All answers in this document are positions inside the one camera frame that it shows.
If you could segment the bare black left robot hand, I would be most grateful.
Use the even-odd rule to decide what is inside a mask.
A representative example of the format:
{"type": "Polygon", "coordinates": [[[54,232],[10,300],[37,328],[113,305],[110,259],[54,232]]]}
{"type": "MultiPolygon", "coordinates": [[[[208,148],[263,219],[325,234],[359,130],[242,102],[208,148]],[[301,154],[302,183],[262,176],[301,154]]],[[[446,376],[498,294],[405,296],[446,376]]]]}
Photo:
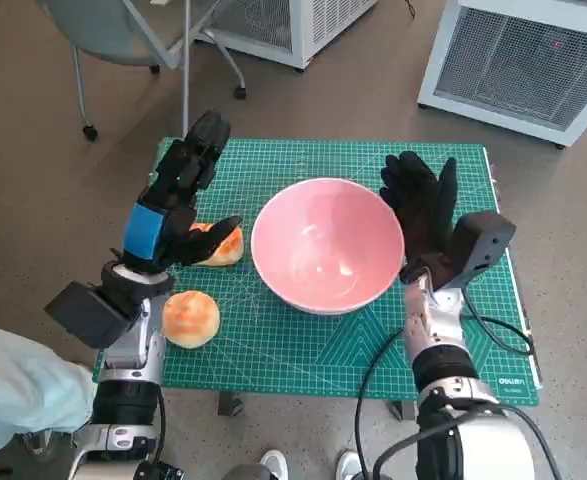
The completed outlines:
{"type": "Polygon", "coordinates": [[[230,136],[230,123],[208,110],[186,137],[173,141],[155,168],[156,179],[139,195],[127,221],[121,262],[142,274],[158,274],[173,264],[209,259],[239,226],[231,216],[194,229],[197,193],[215,177],[216,163],[230,136]]]}

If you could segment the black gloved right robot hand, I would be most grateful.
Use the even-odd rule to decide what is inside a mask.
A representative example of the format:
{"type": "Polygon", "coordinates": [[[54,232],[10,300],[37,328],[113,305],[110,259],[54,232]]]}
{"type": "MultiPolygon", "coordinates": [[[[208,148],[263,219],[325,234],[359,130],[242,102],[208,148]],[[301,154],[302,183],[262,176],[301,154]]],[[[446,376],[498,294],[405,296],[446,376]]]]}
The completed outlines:
{"type": "Polygon", "coordinates": [[[428,273],[433,290],[451,278],[446,253],[453,231],[457,202],[457,160],[448,158],[435,174],[413,151],[388,155],[381,170],[379,194],[394,211],[405,242],[405,265],[400,278],[409,284],[428,273]]]}

